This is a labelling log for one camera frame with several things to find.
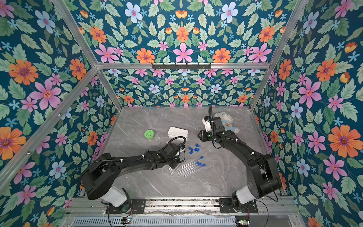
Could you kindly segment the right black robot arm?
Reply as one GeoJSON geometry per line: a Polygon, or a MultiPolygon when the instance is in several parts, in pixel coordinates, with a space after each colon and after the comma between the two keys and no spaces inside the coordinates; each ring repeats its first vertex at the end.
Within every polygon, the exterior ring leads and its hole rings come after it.
{"type": "Polygon", "coordinates": [[[255,151],[233,131],[227,130],[221,118],[214,116],[212,106],[202,122],[205,129],[198,133],[198,138],[202,142],[210,141],[229,150],[246,167],[247,185],[232,194],[231,205],[235,211],[244,211],[256,199],[274,193],[283,186],[274,158],[255,151]]]}

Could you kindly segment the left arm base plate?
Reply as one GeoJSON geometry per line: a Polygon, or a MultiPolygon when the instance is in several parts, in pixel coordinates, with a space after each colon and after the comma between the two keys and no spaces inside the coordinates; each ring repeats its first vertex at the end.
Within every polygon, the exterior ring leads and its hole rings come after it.
{"type": "Polygon", "coordinates": [[[130,199],[119,207],[109,206],[106,214],[143,214],[146,207],[146,199],[130,199]]]}

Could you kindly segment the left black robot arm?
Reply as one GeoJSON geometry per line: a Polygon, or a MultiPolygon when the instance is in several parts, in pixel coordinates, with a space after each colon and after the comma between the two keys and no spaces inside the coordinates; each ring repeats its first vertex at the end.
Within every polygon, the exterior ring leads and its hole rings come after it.
{"type": "Polygon", "coordinates": [[[126,174],[138,171],[152,171],[169,166],[175,169],[183,160],[179,158],[185,149],[186,138],[172,138],[160,150],[146,150],[143,155],[113,157],[102,154],[82,172],[81,181],[89,200],[102,199],[114,207],[123,205],[128,196],[125,190],[113,186],[115,180],[126,174]]]}

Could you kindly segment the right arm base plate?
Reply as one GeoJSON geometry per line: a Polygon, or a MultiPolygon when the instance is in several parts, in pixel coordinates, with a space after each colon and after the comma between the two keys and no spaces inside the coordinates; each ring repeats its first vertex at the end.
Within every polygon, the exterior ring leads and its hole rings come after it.
{"type": "Polygon", "coordinates": [[[216,202],[219,203],[221,213],[258,213],[255,201],[242,204],[235,198],[219,198],[216,202]]]}

